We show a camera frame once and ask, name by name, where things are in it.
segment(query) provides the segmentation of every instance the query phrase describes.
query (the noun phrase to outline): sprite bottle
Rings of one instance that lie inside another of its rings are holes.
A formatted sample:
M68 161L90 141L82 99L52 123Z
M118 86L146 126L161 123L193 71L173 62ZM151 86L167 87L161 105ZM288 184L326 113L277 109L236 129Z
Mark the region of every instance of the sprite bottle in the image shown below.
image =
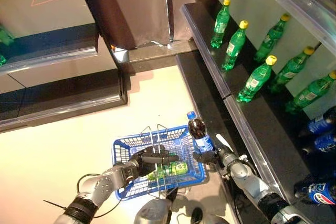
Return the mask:
M0 55L0 66L7 62L6 58L3 55Z
M248 78L243 89L239 92L238 102L250 102L258 90L271 76L272 66L277 62L277 57L270 55L264 64L256 68Z
M4 26L0 25L0 42L5 44L6 46L9 46L11 43L14 42L13 35L8 32Z
M222 45L222 40L225 32L225 28L230 19L229 5L231 0L224 0L223 7L220 9L215 23L214 36L211 39L211 46L219 48Z
M268 54L272 51L273 47L276 45L278 40L282 37L284 33L284 27L286 22L290 19L288 14L283 14L279 20L279 22L272 27L264 40L262 41L256 55L254 56L254 60L257 62L263 62L267 58Z
M336 70L333 70L326 77L313 81L303 89L294 99L286 104L286 112L295 114L304 107L310 105L326 93L336 80Z
M166 177L166 176L176 176L180 174L186 174L188 172L188 166L186 162L171 162L170 165L157 166L157 170L149 173L147 175L148 180L155 180Z
M291 79L306 65L306 60L314 53L314 48L306 47L302 53L290 59L268 86L271 93L279 93Z
M239 29L233 34L230 39L229 45L226 50L225 60L222 64L222 68L226 71L233 69L236 59L240 50L245 43L246 35L245 30L248 26L248 21L242 20L239 24Z

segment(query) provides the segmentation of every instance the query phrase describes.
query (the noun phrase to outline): plastic basket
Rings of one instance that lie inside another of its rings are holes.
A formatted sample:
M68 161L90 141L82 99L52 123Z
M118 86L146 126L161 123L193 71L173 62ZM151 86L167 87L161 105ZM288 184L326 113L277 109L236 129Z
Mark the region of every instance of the plastic basket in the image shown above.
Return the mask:
M132 199L155 191L172 189L177 186L195 185L204 180L204 167L193 158L195 141L193 141L187 125L116 139L112 146L113 164L117 162L125 163L134 153L148 146L159 144L164 145L166 150L169 150L170 153L175 153L180 157L181 161L186 162L188 172L175 176L167 175L164 178L156 180L148 180L147 177L137 178L126 188L115 192L118 199Z

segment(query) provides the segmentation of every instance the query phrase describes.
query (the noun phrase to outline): black shelf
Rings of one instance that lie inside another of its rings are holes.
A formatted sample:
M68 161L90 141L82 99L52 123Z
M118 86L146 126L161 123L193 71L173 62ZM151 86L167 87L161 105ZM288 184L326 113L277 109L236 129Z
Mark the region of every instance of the black shelf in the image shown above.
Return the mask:
M7 102L15 97L14 102ZM0 94L0 133L127 104L118 69L45 83Z
M229 72L222 72L225 51L230 37L238 28L237 24L230 19L223 45L214 49L210 46L210 40L215 21L205 7L201 3L191 3L185 4L181 11L262 179L314 223L335 223L330 206L305 205L297 202L293 195L294 184L311 172L308 161L298 151L300 143L296 138L297 130L307 122L307 116L303 112L296 116L284 112L284 103L292 98L287 90L281 95L272 96L263 87L251 102L236 102L237 93L258 66L253 61L256 49L247 39L237 66Z

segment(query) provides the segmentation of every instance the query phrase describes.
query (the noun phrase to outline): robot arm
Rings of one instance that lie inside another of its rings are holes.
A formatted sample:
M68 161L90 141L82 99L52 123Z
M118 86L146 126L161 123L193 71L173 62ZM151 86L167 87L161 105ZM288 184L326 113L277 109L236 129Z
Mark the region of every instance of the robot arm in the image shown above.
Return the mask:
M87 179L73 202L54 224L89 224L97 210L111 193L129 184L130 181L145 176L155 170L155 164L169 164L177 161L178 156L168 155L163 146L160 153L148 147L135 153L128 162L119 163L103 172L100 176Z
M236 185L247 198L266 216L271 224L309 224L304 215L275 193L251 168L244 164L232 150L224 146L218 155Z

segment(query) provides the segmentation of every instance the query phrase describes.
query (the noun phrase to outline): wire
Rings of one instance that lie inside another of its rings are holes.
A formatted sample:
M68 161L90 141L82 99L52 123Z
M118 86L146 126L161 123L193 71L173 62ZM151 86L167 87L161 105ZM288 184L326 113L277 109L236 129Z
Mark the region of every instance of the wire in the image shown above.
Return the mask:
M78 194L80 193L80 191L79 191L79 183L81 182L82 179L84 179L85 177L88 177L88 176L100 176L100 174L97 174L97 173L88 173L88 174L85 174L85 175L81 176L80 179L77 181L77 186L76 186L76 190L77 190Z
M51 201L49 201L49 200L45 200L45 199L43 199L43 201L46 202L46 203L52 204L53 206L60 207L60 208L62 208L63 210L67 210L66 207L60 206L60 205L58 205L58 204L56 204L56 203L53 203L53 202L51 202Z
M121 202L121 200L122 200L122 198L119 200L119 202L110 211L106 212L105 214L99 215L99 216L94 216L94 219L103 217L103 216L109 214L110 212L112 212L119 205L119 203Z

